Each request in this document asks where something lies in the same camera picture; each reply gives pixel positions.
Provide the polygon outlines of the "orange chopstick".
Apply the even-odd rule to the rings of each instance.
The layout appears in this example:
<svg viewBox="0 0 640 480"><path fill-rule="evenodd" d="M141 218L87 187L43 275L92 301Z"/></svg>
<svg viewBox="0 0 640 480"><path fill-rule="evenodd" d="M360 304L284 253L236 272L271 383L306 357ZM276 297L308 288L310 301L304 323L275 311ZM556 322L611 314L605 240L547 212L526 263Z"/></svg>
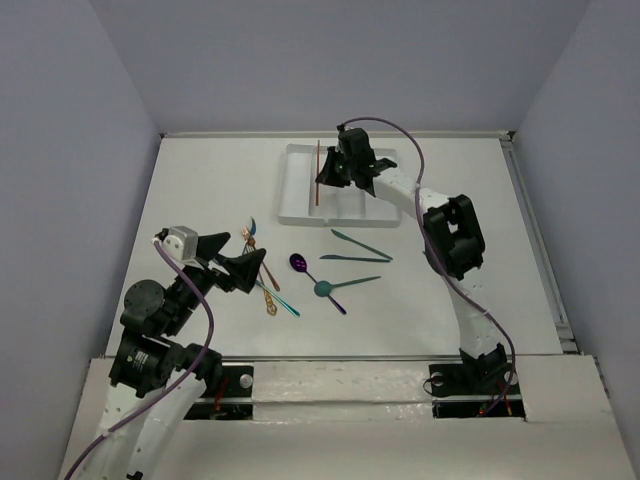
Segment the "orange chopstick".
<svg viewBox="0 0 640 480"><path fill-rule="evenodd" d="M321 140L318 139L317 143L316 143L316 158L315 158L315 187L314 187L314 206L315 207L319 207L320 206L320 183L319 183L319 175L321 173L322 170L322 165L321 165Z"/></svg>

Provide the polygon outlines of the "teal plastic spoon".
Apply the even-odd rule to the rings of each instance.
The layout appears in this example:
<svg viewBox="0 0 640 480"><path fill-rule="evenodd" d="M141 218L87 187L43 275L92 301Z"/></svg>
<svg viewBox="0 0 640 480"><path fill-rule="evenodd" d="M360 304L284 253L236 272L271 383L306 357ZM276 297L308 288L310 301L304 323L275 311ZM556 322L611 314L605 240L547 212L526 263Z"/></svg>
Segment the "teal plastic spoon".
<svg viewBox="0 0 640 480"><path fill-rule="evenodd" d="M380 279L380 276L364 277L340 283L331 283L326 280L318 281L314 285L314 293L319 297L329 297L331 292L338 288L349 287L353 285L363 284Z"/></svg>

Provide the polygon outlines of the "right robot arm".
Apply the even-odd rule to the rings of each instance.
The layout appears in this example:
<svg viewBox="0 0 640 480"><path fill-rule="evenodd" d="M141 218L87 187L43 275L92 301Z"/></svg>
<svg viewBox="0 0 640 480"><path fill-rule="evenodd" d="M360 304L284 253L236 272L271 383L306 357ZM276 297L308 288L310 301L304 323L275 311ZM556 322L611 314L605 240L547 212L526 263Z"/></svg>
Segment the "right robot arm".
<svg viewBox="0 0 640 480"><path fill-rule="evenodd" d="M424 255L445 282L459 330L460 379L471 395L502 400L515 376L515 348L504 328L481 305L480 269L486 243L471 199L421 185L400 166L377 157L365 130L338 127L315 182L354 186L410 215L418 224Z"/></svg>

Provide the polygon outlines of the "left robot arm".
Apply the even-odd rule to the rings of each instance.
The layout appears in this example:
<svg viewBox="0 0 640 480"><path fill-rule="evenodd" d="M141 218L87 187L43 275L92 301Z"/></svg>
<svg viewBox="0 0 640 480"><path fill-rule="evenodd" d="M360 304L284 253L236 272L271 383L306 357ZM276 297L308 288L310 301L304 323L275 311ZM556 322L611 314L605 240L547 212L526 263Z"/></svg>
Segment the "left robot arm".
<svg viewBox="0 0 640 480"><path fill-rule="evenodd" d="M168 286L138 281L124 295L123 332L109 372L107 403L80 478L152 478L177 426L199 398L212 399L214 416L249 415L248 407L220 403L249 396L253 370L226 367L211 349L214 317L206 296L212 288L250 293L266 252L226 257L221 250L229 239L227 232L199 236L183 226L153 237L176 277Z"/></svg>

